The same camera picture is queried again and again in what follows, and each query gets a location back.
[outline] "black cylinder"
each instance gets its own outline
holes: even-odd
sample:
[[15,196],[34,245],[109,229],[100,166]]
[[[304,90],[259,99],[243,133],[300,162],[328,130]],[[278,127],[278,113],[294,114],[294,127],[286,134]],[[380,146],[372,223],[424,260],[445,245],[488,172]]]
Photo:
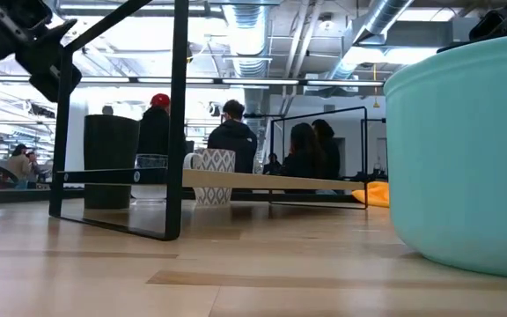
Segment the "black cylinder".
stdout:
[[[140,123],[120,116],[85,117],[85,170],[134,168]],[[127,209],[130,186],[85,185],[86,209]]]

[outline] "person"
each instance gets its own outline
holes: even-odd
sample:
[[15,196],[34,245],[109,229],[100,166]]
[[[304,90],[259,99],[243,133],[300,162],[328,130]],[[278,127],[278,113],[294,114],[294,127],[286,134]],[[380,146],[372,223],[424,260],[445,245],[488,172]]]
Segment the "person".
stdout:
[[315,120],[312,127],[320,143],[320,148],[326,156],[323,178],[337,181],[340,178],[341,156],[338,145],[334,142],[334,130],[322,119]]
[[281,163],[277,160],[277,154],[271,153],[268,156],[269,163],[263,166],[264,175],[279,175],[281,174]]
[[151,99],[150,105],[140,121],[137,153],[167,155],[171,101],[166,94],[159,93]]
[[25,155],[26,150],[28,150],[26,145],[17,145],[7,161],[7,169],[18,178],[16,189],[27,189],[28,186],[28,174],[31,172],[31,167]]
[[42,171],[39,167],[39,163],[36,160],[36,154],[34,152],[27,153],[26,157],[28,158],[29,164],[31,166],[31,171],[27,177],[27,187],[36,189],[36,182],[39,179],[39,176],[42,175]]
[[257,151],[257,136],[242,122],[244,106],[236,100],[226,102],[222,111],[225,121],[209,135],[208,148],[236,153],[236,173],[252,173]]
[[[282,176],[319,179],[324,174],[325,157],[308,123],[299,123],[290,131],[289,155],[283,161]],[[286,193],[314,194],[314,190],[286,190]]]

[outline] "person in dark jacket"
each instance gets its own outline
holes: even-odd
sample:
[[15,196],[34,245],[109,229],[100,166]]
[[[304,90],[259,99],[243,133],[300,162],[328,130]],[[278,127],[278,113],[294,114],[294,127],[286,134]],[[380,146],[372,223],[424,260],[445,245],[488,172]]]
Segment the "person in dark jacket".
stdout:
[[252,173],[257,151],[257,136],[242,122],[244,106],[236,100],[226,102],[222,111],[225,121],[209,136],[209,149],[236,153],[236,173]]
[[338,145],[334,142],[334,130],[322,119],[315,120],[312,127],[320,143],[320,148],[326,156],[326,168],[324,168],[323,178],[338,180],[340,178],[341,156]]
[[138,154],[167,155],[169,143],[169,108],[171,101],[163,93],[155,95],[140,121]]
[[[324,174],[324,153],[308,123],[299,123],[290,131],[289,156],[284,160],[282,176],[319,179]],[[286,193],[314,194],[311,189],[286,190]]]
[[281,163],[277,160],[277,154],[271,153],[268,156],[269,163],[263,166],[264,175],[280,175],[281,174]]

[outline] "mint green bowl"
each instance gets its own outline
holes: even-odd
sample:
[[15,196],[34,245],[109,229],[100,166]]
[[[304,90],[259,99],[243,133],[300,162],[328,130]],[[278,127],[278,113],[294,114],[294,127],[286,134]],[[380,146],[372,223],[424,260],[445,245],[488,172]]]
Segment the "mint green bowl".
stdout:
[[507,37],[408,66],[385,93],[396,232],[435,262],[507,276]]

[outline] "patterned mug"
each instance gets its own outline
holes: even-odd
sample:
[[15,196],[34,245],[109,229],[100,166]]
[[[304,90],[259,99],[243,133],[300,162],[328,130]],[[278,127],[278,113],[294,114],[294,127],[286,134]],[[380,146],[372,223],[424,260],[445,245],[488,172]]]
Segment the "patterned mug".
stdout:
[[[234,172],[236,153],[227,150],[199,149],[188,154],[184,168],[214,172]],[[197,204],[225,205],[230,202],[232,188],[193,188]]]

